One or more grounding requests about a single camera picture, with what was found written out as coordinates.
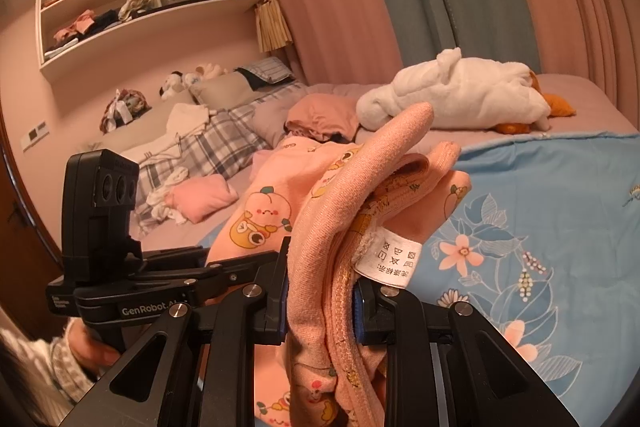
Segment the care label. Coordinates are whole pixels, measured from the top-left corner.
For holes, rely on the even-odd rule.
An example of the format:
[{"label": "care label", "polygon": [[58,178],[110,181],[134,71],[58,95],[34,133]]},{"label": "care label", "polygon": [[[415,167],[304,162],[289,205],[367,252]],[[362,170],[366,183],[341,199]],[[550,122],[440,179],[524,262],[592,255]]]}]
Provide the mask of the care label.
[{"label": "care label", "polygon": [[420,259],[422,245],[378,227],[376,237],[353,267],[386,286],[406,288]]}]

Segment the person's hair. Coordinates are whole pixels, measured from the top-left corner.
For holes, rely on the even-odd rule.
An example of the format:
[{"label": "person's hair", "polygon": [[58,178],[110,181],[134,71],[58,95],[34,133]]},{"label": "person's hair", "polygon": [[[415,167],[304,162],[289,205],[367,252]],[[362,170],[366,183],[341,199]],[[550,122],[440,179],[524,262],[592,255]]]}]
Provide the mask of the person's hair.
[{"label": "person's hair", "polygon": [[38,427],[50,427],[40,422],[39,418],[43,417],[42,411],[40,410],[36,397],[29,388],[20,360],[18,360],[15,353],[4,343],[2,335],[0,335],[0,375],[2,375],[4,381],[8,384],[9,389],[12,390],[20,406],[33,419],[35,425]]}]

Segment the door handle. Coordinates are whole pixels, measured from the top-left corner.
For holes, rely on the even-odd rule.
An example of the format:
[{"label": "door handle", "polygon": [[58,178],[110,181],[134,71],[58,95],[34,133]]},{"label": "door handle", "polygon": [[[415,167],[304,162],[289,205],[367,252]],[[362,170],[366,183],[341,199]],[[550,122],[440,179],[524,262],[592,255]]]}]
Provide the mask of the door handle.
[{"label": "door handle", "polygon": [[8,223],[12,222],[14,217],[17,217],[20,220],[20,223],[22,224],[23,227],[27,227],[28,225],[27,219],[24,217],[24,214],[22,213],[22,209],[20,208],[20,205],[18,204],[17,201],[14,201],[14,209],[12,213],[9,214],[9,217],[6,218],[6,222]]}]

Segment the floral pattern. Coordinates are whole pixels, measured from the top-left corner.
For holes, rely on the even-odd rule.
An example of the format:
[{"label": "floral pattern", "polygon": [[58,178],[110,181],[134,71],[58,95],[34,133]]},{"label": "floral pattern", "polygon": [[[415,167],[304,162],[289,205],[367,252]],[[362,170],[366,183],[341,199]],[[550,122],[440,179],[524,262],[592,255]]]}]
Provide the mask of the floral pattern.
[{"label": "floral pattern", "polygon": [[437,304],[473,304],[560,397],[574,384],[582,361],[552,354],[559,315],[554,272],[526,249],[527,239],[510,232],[507,211],[484,194],[458,207],[424,250],[443,274],[456,267],[460,275],[460,287],[449,287]]}]

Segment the human hand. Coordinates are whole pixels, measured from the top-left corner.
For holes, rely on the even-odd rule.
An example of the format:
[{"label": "human hand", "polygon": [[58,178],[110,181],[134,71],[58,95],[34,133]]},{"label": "human hand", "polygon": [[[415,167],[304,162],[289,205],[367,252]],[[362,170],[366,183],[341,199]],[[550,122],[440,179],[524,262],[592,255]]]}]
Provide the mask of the human hand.
[{"label": "human hand", "polygon": [[120,354],[91,336],[89,328],[81,319],[73,319],[66,331],[69,349],[78,363],[94,375],[100,374],[101,367],[111,367]]}]

